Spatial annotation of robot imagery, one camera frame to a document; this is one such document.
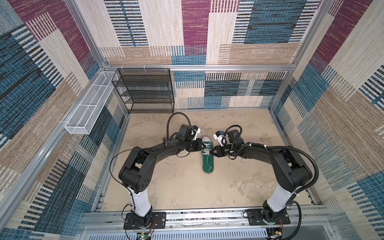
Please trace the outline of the green canvas sneaker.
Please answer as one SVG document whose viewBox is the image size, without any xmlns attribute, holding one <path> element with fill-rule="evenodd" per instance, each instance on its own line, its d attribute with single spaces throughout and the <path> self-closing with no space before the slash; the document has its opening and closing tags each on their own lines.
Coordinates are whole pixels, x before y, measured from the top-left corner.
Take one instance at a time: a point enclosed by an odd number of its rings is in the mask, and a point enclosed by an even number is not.
<svg viewBox="0 0 384 240">
<path fill-rule="evenodd" d="M 205 135 L 202 136 L 202 143 L 204 148 L 201 150 L 203 157 L 203 171 L 206 174 L 211 174 L 214 171 L 214 156 L 210 153 L 213 150 L 214 145 L 212 139 Z"/>
</svg>

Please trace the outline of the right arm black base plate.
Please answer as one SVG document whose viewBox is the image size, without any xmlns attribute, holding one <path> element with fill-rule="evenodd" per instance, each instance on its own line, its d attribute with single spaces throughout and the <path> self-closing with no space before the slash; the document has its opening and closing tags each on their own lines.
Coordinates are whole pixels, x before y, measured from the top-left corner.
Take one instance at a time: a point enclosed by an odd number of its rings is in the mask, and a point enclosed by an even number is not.
<svg viewBox="0 0 384 240">
<path fill-rule="evenodd" d="M 273 212 L 268 209 L 248 209 L 243 216 L 249 221 L 250 226 L 289 225 L 291 220 L 287 210 Z"/>
</svg>

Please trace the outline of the white shoelace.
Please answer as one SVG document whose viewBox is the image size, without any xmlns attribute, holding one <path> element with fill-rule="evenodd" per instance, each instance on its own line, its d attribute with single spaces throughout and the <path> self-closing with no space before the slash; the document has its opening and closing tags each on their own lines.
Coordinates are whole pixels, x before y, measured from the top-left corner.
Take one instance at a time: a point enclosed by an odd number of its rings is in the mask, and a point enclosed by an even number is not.
<svg viewBox="0 0 384 240">
<path fill-rule="evenodd" d="M 214 146 L 211 142 L 203 142 L 206 148 L 202 150 L 203 163 L 212 166 L 214 164 L 214 156 L 210 153 Z"/>
</svg>

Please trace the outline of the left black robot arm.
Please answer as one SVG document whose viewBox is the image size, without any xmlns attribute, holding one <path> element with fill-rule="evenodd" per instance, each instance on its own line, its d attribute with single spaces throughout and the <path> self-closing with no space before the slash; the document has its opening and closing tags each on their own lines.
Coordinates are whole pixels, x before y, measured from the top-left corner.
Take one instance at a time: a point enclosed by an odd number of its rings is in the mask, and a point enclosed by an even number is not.
<svg viewBox="0 0 384 240">
<path fill-rule="evenodd" d="M 131 150 L 119 172 L 122 185 L 128 189 L 133 200 L 132 215 L 135 221 L 147 226 L 152 220 L 153 207 L 149 202 L 147 188 L 153 177 L 155 166 L 167 157 L 182 151 L 199 152 L 206 149 L 202 139 L 164 139 L 150 148 L 135 147 Z"/>
</svg>

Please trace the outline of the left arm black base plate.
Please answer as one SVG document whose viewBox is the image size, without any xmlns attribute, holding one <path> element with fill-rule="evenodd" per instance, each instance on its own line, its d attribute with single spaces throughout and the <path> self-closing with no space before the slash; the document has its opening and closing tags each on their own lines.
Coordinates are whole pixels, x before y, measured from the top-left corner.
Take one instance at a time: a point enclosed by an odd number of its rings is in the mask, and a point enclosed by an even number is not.
<svg viewBox="0 0 384 240">
<path fill-rule="evenodd" d="M 124 230 L 138 230 L 140 228 L 150 229 L 155 225 L 155 229 L 164 229 L 166 226 L 166 212 L 149 212 L 144 217 L 135 213 L 127 213 L 124 222 Z"/>
</svg>

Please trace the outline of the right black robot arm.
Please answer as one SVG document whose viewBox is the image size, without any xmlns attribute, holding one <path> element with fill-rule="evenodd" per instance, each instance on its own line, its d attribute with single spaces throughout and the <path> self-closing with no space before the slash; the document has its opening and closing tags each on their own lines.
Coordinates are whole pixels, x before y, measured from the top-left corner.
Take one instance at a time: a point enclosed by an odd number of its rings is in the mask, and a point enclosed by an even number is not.
<svg viewBox="0 0 384 240">
<path fill-rule="evenodd" d="M 308 187 L 315 177 L 301 157 L 303 151 L 291 146 L 266 146 L 246 143 L 234 146 L 216 146 L 210 154 L 221 157 L 241 157 L 270 164 L 277 179 L 272 195 L 263 203 L 261 216 L 267 225 L 280 220 L 286 213 L 296 195 Z"/>
</svg>

